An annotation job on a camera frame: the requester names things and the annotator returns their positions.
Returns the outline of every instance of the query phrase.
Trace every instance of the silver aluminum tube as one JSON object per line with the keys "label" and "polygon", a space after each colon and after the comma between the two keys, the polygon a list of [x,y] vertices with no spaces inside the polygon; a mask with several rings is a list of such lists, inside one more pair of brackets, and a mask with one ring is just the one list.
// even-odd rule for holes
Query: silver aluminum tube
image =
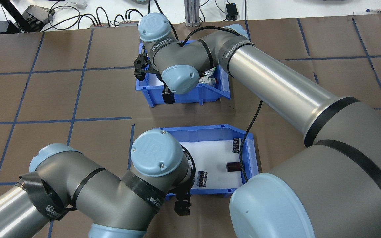
{"label": "silver aluminum tube", "polygon": [[235,51],[229,72],[304,135],[340,99],[252,45]]}
{"label": "silver aluminum tube", "polygon": [[47,223],[23,189],[15,186],[0,197],[0,238],[30,238]]}

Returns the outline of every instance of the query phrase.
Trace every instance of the white tabletop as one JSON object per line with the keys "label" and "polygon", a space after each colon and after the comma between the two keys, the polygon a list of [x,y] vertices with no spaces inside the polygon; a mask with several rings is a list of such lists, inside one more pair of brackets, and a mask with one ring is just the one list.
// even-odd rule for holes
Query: white tabletop
{"label": "white tabletop", "polygon": [[[110,18],[113,20],[115,15],[122,14],[126,9],[135,8],[142,14],[148,11],[148,1],[144,4],[136,3],[133,0],[86,0],[88,6],[86,9],[80,9],[82,14],[91,13],[95,15],[95,9],[98,6],[103,7]],[[11,0],[20,13],[29,5],[38,5],[49,8],[54,4],[53,1],[48,0]],[[185,8],[183,0],[158,0],[161,9],[172,23],[184,22]],[[239,18],[238,20],[245,19],[244,0],[229,0],[231,3],[236,3]],[[220,8],[224,9],[226,0],[217,0]],[[65,2],[60,2],[57,6],[64,5]],[[247,0],[248,4],[248,20],[255,19],[278,19],[278,18],[304,18],[304,17],[320,17],[320,16],[341,16],[341,15],[361,15],[368,14],[367,8],[381,8],[381,0]],[[214,0],[210,0],[206,5],[202,6],[207,21],[221,21],[225,15],[218,10]],[[151,1],[151,12],[157,12],[157,7],[154,0]],[[106,17],[103,11],[99,11],[100,19],[106,22]],[[65,8],[57,9],[54,16],[53,24],[62,20],[77,15],[74,9]],[[134,12],[130,15],[132,20],[139,20],[141,17],[138,13]],[[0,21],[5,20],[5,16],[0,6]],[[59,27],[66,27],[71,25],[75,20],[65,22]],[[90,20],[84,18],[80,25],[81,29],[90,26]]]}

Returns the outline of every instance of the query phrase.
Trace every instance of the electrical cable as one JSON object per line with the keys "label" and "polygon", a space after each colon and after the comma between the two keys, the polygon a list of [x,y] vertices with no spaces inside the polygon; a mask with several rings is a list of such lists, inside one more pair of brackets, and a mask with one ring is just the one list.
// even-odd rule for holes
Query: electrical cable
{"label": "electrical cable", "polygon": [[[69,8],[75,9],[75,10],[79,13],[79,15],[78,15],[78,16],[75,16],[75,17],[73,17],[73,18],[78,18],[78,17],[80,17],[80,11],[79,11],[79,9],[77,9],[77,8],[75,8],[75,7],[67,6],[67,5],[54,7],[54,6],[55,6],[57,3],[59,3],[59,2],[60,2],[60,1],[57,1],[56,3],[54,3],[54,4],[51,6],[51,8],[48,10],[48,18],[50,18],[50,12],[51,12],[52,10],[55,10],[55,9],[57,9],[57,8],[61,8],[61,7],[63,7],[63,9],[64,9],[65,7],[69,7]],[[79,18],[76,20],[76,22],[75,22],[73,25],[71,25],[71,26],[69,26],[69,27],[67,27],[67,28],[64,28],[64,29],[59,29],[59,28],[56,28],[56,27],[55,27],[55,26],[59,25],[59,23],[53,25],[53,24],[51,23],[51,21],[49,21],[48,23],[50,23],[51,27],[47,28],[46,30],[51,29],[51,28],[54,28],[54,29],[56,29],[56,30],[67,30],[67,29],[72,28],[72,27],[73,27],[74,25],[76,25],[78,22],[79,22]]]}
{"label": "electrical cable", "polygon": [[49,27],[49,28],[47,28],[47,29],[45,29],[45,30],[43,30],[43,31],[41,31],[41,32],[45,32],[45,31],[47,31],[47,30],[49,30],[49,29],[55,28],[56,26],[58,26],[58,25],[61,24],[61,23],[64,23],[64,22],[66,22],[66,21],[68,21],[68,20],[71,20],[71,19],[73,19],[73,18],[79,18],[80,16],[81,16],[81,15],[74,16],[74,17],[71,17],[71,18],[67,18],[67,19],[65,19],[65,20],[63,20],[63,21],[60,21],[59,23],[55,24],[54,26]]}
{"label": "electrical cable", "polygon": [[245,135],[243,136],[242,143],[240,144],[240,148],[239,148],[240,168],[242,169],[243,178],[245,179],[245,182],[248,182],[248,177],[246,176],[245,166],[243,164],[243,158],[242,158],[243,144],[245,143],[246,137],[248,136],[248,133],[251,130],[251,127],[254,124],[255,119],[257,119],[258,113],[260,113],[260,109],[261,109],[262,105],[263,105],[263,101],[260,100],[260,104],[258,105],[258,109],[254,115],[254,118],[252,119],[251,123],[249,124],[249,127],[246,130]]}
{"label": "electrical cable", "polygon": [[5,14],[5,11],[4,11],[4,8],[3,8],[3,5],[2,4],[0,4],[1,5],[1,9],[3,10],[3,12],[4,12],[4,16],[6,17],[6,20],[7,20],[7,22],[8,22],[8,18],[7,18],[7,15]]}
{"label": "electrical cable", "polygon": [[[79,9],[77,9],[77,8],[75,8],[75,7],[72,7],[72,6],[58,6],[58,7],[54,7],[54,8],[52,8],[52,10],[55,10],[55,9],[57,9],[57,8],[59,8],[59,7],[69,7],[69,8],[75,9],[75,10],[77,11],[78,15],[80,16],[80,11],[79,11]],[[54,27],[54,29],[56,29],[56,30],[67,30],[67,29],[70,29],[70,28],[74,27],[74,25],[76,25],[78,22],[79,22],[79,18],[76,20],[75,23],[73,23],[71,26],[69,26],[69,27],[67,27],[67,28],[59,29],[59,28]]]}
{"label": "electrical cable", "polygon": [[124,13],[124,16],[127,17],[127,12],[133,11],[133,10],[139,12],[139,14],[142,15],[142,13],[138,9],[127,9],[126,12]]}
{"label": "electrical cable", "polygon": [[204,15],[204,13],[202,12],[202,9],[201,9],[201,7],[199,7],[199,10],[200,10],[200,12],[202,13],[202,16],[203,16],[203,18],[204,18],[204,21],[205,21],[205,15]]}
{"label": "electrical cable", "polygon": [[205,5],[205,4],[207,4],[207,2],[209,2],[209,1],[210,1],[210,0],[207,0],[204,4],[199,5],[199,6],[201,7],[201,6]]}
{"label": "electrical cable", "polygon": [[129,12],[129,14],[127,15],[127,17],[129,18],[129,20],[130,20],[130,14],[131,14],[132,12],[137,12],[137,13],[139,13],[139,14],[141,15],[141,17],[144,16],[144,15],[142,15],[142,13],[141,13],[140,11],[133,9],[133,10],[131,10],[131,11]]}
{"label": "electrical cable", "polygon": [[226,15],[226,18],[224,18],[224,20],[222,20],[222,21],[225,21],[226,19],[227,19],[227,14],[218,6],[218,4],[217,4],[217,0],[214,0],[214,2],[216,3],[216,6],[217,6],[217,8],[221,11],[221,12],[223,12],[224,13],[224,15]]}
{"label": "electrical cable", "polygon": [[116,16],[115,16],[115,18],[114,18],[114,21],[117,21],[117,18],[118,17],[121,17],[122,19],[123,19],[123,22],[124,22],[124,17],[123,17],[123,15],[121,15],[121,14],[117,14]]}
{"label": "electrical cable", "polygon": [[118,21],[110,21],[110,24],[113,25],[114,27],[118,27],[121,23]]}
{"label": "electrical cable", "polygon": [[89,19],[91,19],[91,21],[92,21],[92,25],[95,27],[95,22],[94,22],[94,20],[92,20],[92,18],[91,18],[90,16],[88,16],[88,15],[91,15],[91,14],[86,13],[86,14],[83,14],[83,15],[80,16],[80,18],[79,18],[79,22],[77,23],[77,29],[78,29],[78,30],[80,29],[80,21],[82,20],[83,17],[88,17]]}
{"label": "electrical cable", "polygon": [[[163,13],[163,11],[161,10],[160,5],[158,4],[158,1],[157,1],[157,0],[154,0],[154,2],[155,2],[155,4],[157,5],[157,8],[158,8],[158,10],[160,11],[160,13],[161,13],[162,15],[165,15],[165,14]],[[173,30],[174,37],[178,40],[179,38],[177,37],[176,29],[174,29],[174,26],[173,26],[173,24],[171,24],[170,21],[168,21],[168,23],[169,23],[170,26],[171,26],[171,30]]]}
{"label": "electrical cable", "polygon": [[246,7],[246,0],[245,0],[245,21],[248,19],[248,8]]}
{"label": "electrical cable", "polygon": [[106,17],[107,17],[108,27],[110,27],[110,18],[108,18],[108,14],[107,14],[107,12],[106,12],[105,9],[103,9],[102,7],[97,7],[97,19],[98,19],[98,23],[99,23],[100,26],[101,26],[101,21],[100,21],[100,18],[98,17],[98,9],[101,9],[101,10],[104,11],[104,13],[106,14]]}
{"label": "electrical cable", "polygon": [[240,36],[239,33],[237,33],[236,31],[234,30],[230,30],[228,28],[221,28],[221,27],[216,27],[216,26],[203,26],[203,27],[200,27],[198,29],[195,29],[194,31],[192,31],[191,33],[189,33],[188,36],[186,36],[186,39],[182,42],[182,46],[184,46],[186,44],[186,42],[189,40],[189,38],[197,33],[198,31],[201,31],[201,30],[208,30],[208,29],[213,29],[213,30],[221,30],[221,31],[225,31],[225,32],[228,32],[228,33],[232,33],[233,35],[236,35],[236,36]]}

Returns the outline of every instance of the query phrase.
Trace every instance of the black power adapter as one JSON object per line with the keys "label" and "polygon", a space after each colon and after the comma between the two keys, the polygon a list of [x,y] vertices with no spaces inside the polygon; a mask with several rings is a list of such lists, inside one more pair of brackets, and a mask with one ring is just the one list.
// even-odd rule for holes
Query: black power adapter
{"label": "black power adapter", "polygon": [[235,3],[226,4],[226,13],[228,21],[236,21],[237,20],[237,8]]}

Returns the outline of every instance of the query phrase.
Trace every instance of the capacitor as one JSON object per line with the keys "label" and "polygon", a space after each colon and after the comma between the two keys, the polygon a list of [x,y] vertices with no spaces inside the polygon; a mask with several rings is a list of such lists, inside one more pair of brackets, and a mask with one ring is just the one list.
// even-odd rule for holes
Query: capacitor
{"label": "capacitor", "polygon": [[208,172],[198,171],[198,183],[196,185],[201,188],[207,187],[207,176]]}
{"label": "capacitor", "polygon": [[226,163],[226,171],[227,172],[240,172],[242,171],[242,167],[240,166],[240,162],[228,162]]}
{"label": "capacitor", "polygon": [[233,153],[239,153],[240,140],[241,140],[240,138],[233,138],[233,147],[232,147]]}

